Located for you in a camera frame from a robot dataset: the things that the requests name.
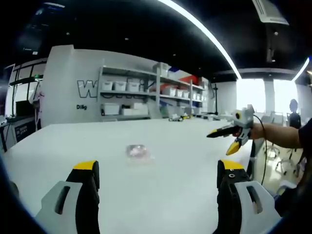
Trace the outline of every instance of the floor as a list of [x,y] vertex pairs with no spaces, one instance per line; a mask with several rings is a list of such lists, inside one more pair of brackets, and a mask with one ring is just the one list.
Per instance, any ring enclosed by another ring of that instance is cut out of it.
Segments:
[[[255,180],[259,181],[261,183],[262,177],[263,177],[263,171],[264,171],[264,161],[265,161],[265,154],[264,154],[264,145],[261,148],[260,152],[258,153],[256,165],[255,165]],[[263,182],[263,186],[274,193],[278,190],[280,187],[280,182],[282,180],[287,180],[291,183],[297,184],[303,172],[300,170],[299,177],[296,177],[293,173],[294,167],[290,166],[289,163],[283,163],[283,167],[281,168],[280,164],[276,168],[277,163],[282,160],[282,159],[287,159],[289,158],[291,152],[288,152],[289,149],[281,148],[280,149],[280,154],[274,158],[275,152],[274,151],[268,151],[268,160],[267,160],[267,168],[266,168],[266,173],[265,173],[265,178]],[[297,151],[293,152],[292,154],[292,160],[295,164],[298,163],[300,157],[302,154],[302,149],[297,149]]]

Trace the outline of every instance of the desk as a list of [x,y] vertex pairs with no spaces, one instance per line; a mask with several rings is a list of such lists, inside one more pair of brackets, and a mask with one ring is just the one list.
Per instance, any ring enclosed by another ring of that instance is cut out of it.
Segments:
[[[247,168],[251,141],[225,156],[233,137],[206,138],[226,121],[167,119],[56,124],[45,127],[4,155],[9,176],[32,215],[43,196],[73,166],[98,160],[98,221],[104,234],[207,234],[217,227],[217,161]],[[154,159],[130,161],[125,148],[144,144]]]

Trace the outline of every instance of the air vent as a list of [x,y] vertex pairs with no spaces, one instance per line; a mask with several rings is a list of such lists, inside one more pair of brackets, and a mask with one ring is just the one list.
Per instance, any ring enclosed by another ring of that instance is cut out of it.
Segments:
[[268,0],[253,0],[260,21],[263,23],[280,23],[289,25],[277,7]]

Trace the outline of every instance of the shelving unit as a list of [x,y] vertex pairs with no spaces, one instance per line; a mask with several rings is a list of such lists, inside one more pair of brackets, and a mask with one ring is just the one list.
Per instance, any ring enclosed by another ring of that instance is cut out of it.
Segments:
[[[196,90],[197,92],[202,92],[205,89],[201,86],[194,85],[192,83],[186,83],[180,80],[174,80],[172,78],[164,77],[161,75],[160,67],[156,69],[156,72],[148,72],[138,69],[127,69],[127,68],[118,68],[118,67],[107,67],[102,66],[99,74],[99,79],[102,75],[112,75],[112,76],[119,76],[119,77],[127,77],[127,78],[139,78],[144,80],[143,85],[143,91],[142,92],[129,92],[129,91],[103,91],[99,88],[99,95],[102,97],[105,97],[105,95],[116,95],[116,96],[145,96],[144,102],[147,102],[148,98],[154,98],[156,100],[156,103],[158,103],[158,106],[160,104],[161,98],[167,98],[167,99],[173,99],[177,101],[177,105],[179,106],[180,101],[188,101],[190,104],[190,107],[193,106],[193,102],[202,103],[201,100],[195,100],[193,99],[193,90]],[[148,83],[149,81],[155,82],[156,86],[156,92],[149,93],[148,92]],[[190,98],[184,98],[184,97],[174,97],[169,95],[164,95],[160,93],[160,86],[161,83],[167,83],[171,85],[176,85],[178,88],[187,88],[190,92],[189,97]],[[104,116],[104,119],[140,119],[140,118],[146,118],[146,116]]]

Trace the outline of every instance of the computer monitor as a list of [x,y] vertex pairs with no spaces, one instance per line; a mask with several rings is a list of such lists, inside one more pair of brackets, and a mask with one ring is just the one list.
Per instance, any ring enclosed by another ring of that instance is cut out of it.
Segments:
[[6,95],[14,66],[15,64],[5,67],[2,73],[0,73],[0,116],[2,116],[2,118],[4,117]]

